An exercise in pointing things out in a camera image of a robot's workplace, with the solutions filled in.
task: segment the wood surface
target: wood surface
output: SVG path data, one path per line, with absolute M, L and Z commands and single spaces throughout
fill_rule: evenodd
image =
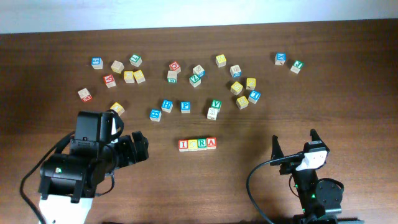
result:
M 181 29 L 103 30 L 0 35 L 0 220 L 37 223 L 18 193 L 23 176 L 61 137 L 75 128 L 81 110 L 105 111 L 117 101 L 125 134 L 141 130 L 149 159 L 116 172 L 116 186 L 95 198 L 87 223 L 236 223 L 262 220 L 251 204 L 249 171 L 271 156 L 275 134 L 285 155 L 302 150 L 315 128 L 331 152 L 319 178 L 345 185 L 341 217 L 366 223 L 398 220 L 398 20 L 311 22 Z M 284 66 L 274 65 L 286 52 Z M 132 54 L 146 81 L 124 82 L 111 71 L 113 60 L 126 70 Z M 215 56 L 225 54 L 218 68 Z M 102 57 L 94 70 L 92 57 Z M 178 61 L 176 85 L 167 70 Z M 290 71 L 293 60 L 304 62 Z M 201 85 L 189 84 L 192 68 L 206 70 Z M 257 79 L 256 105 L 239 110 L 229 73 L 239 64 L 245 78 Z M 112 73 L 117 86 L 107 88 Z M 83 103 L 78 90 L 93 95 Z M 248 96 L 243 91 L 239 96 Z M 173 110 L 159 123 L 149 119 L 163 99 Z M 216 121 L 206 119 L 212 99 L 223 102 Z M 190 101 L 181 114 L 180 101 Z M 214 136 L 213 151 L 179 152 L 177 141 Z M 251 181 L 252 193 L 272 218 L 300 214 L 289 176 L 263 167 Z M 25 191 L 38 204 L 39 173 Z M 106 179 L 98 191 L 110 186 Z

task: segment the white backdrop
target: white backdrop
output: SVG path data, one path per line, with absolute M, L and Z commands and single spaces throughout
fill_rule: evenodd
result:
M 397 18 L 398 0 L 1 0 L 0 33 Z

